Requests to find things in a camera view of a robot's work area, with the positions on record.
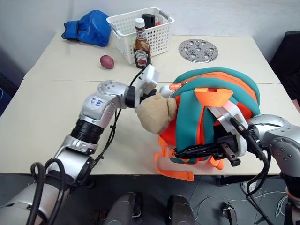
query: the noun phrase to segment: black cable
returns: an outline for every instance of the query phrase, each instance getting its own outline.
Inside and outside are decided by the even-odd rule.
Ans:
[[[269,160],[266,158],[265,154],[263,153],[262,149],[258,146],[257,142],[254,140],[254,138],[252,136],[248,135],[247,136],[247,140],[252,145],[252,147],[255,149],[255,152],[257,153],[257,155],[259,156],[259,158],[263,161],[264,166],[263,166],[262,171],[257,176],[255,176],[253,179],[251,179],[247,183],[247,192],[248,192],[248,194],[246,194],[246,199],[261,214],[262,219],[264,219],[269,225],[273,225],[272,221],[263,212],[263,210],[259,207],[259,205],[256,203],[255,199],[252,196],[264,184],[264,182],[265,182],[265,180],[266,180],[266,178],[268,176],[268,171],[269,171],[270,163],[269,163]],[[261,182],[258,184],[258,186],[252,192],[250,192],[250,185],[252,183],[256,182],[261,177],[262,177]]]
[[[253,138],[252,134],[250,131],[248,131],[240,122],[237,121],[236,118],[230,118],[230,122],[232,125],[236,128],[236,130],[245,138],[248,143],[254,148],[254,152],[258,156],[259,159],[263,161],[263,169],[262,171],[256,175],[254,178],[252,178],[248,183],[247,183],[247,193],[246,194],[246,199],[249,201],[249,203],[261,214],[262,219],[265,220],[269,225],[273,225],[272,221],[269,219],[269,217],[263,212],[263,210],[259,207],[259,205],[256,203],[255,199],[253,198],[253,194],[256,193],[263,183],[265,182],[267,176],[268,176],[268,171],[270,167],[270,153],[268,153],[268,159],[266,158],[265,154],[263,153],[263,150],[260,148],[256,140]],[[258,186],[250,192],[250,185],[259,179],[262,179],[261,182],[258,184]]]
[[[41,163],[35,162],[30,167],[31,175],[35,178],[37,182],[36,191],[33,197],[33,203],[30,209],[30,213],[26,222],[26,225],[34,225],[37,215],[38,215],[38,208],[41,203],[42,193],[44,188],[44,177],[45,177],[45,170]]]
[[[280,125],[277,125],[277,124],[273,124],[273,123],[256,123],[256,124],[253,124],[253,125],[269,125],[269,126],[273,126],[273,127],[280,127]]]
[[[49,217],[47,225],[52,225],[57,217],[57,214],[60,210],[62,200],[64,198],[65,193],[65,184],[66,184],[66,172],[63,163],[58,158],[51,158],[45,164],[45,170],[52,164],[56,163],[58,168],[60,169],[60,188],[59,193],[56,198],[55,205],[53,207],[52,213]]]
[[[139,75],[144,71],[144,69],[142,69],[140,72],[138,72],[135,77],[132,79],[131,83],[129,86],[132,86],[133,83],[135,82],[135,80],[139,77]],[[95,167],[95,165],[101,160],[101,159],[104,159],[103,155],[104,153],[106,152],[106,150],[108,149],[108,147],[111,145],[111,143],[113,142],[113,139],[114,139],[114,135],[116,133],[116,124],[117,124],[117,121],[119,119],[119,116],[120,116],[120,113],[121,113],[121,110],[122,109],[119,109],[118,113],[117,111],[115,112],[114,114],[114,122],[113,122],[113,125],[110,126],[110,128],[112,129],[110,134],[109,134],[109,137],[107,139],[107,142],[105,144],[105,147],[103,148],[102,152],[97,156],[97,158],[94,160],[94,163],[93,163],[93,166],[92,168]]]

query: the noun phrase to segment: orange strap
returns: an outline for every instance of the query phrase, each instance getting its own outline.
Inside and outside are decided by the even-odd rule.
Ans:
[[[175,170],[162,170],[158,167],[158,158],[160,154],[157,152],[154,155],[154,165],[155,169],[166,177],[176,178],[180,180],[194,181],[194,174],[192,171],[175,171]]]
[[[168,149],[169,149],[169,146],[168,146],[167,142],[165,142],[164,139],[161,138],[160,136],[158,136],[158,142],[159,142],[159,145],[161,147],[161,156],[162,157],[167,157],[168,156]]]
[[[218,170],[223,170],[224,169],[224,160],[215,160],[214,157],[210,157],[210,163],[217,168]]]
[[[233,95],[233,91],[224,88],[216,89],[216,91],[209,91],[208,88],[195,88],[195,94],[203,106],[222,107]]]
[[[208,88],[196,88],[194,90],[196,97],[201,105],[203,106],[213,106],[213,107],[222,107],[225,102],[232,96],[233,91],[229,89],[214,89],[210,91]],[[204,127],[203,127],[203,111],[201,112],[199,120],[199,128],[197,129],[197,144],[205,144],[204,139]],[[224,160],[215,160],[213,157],[210,157],[210,163],[217,168],[218,170],[224,169]]]

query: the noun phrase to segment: sticker on robot arm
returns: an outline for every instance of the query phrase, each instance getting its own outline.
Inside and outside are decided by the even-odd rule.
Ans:
[[[92,110],[99,109],[104,103],[105,101],[103,99],[93,96],[88,102],[88,108]]]

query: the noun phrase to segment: bottle cap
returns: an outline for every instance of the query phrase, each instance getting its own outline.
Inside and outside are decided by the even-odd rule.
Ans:
[[[145,28],[150,28],[155,26],[155,16],[152,14],[144,13],[142,18],[145,20]]]
[[[136,18],[135,19],[135,26],[137,28],[143,28],[145,26],[145,21],[143,18]]]

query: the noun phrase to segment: beige stuffed animal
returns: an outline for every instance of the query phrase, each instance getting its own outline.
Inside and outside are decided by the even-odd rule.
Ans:
[[[168,126],[169,122],[175,119],[176,100],[165,98],[160,93],[151,96],[138,106],[136,114],[141,121],[141,125],[149,132],[161,134]]]

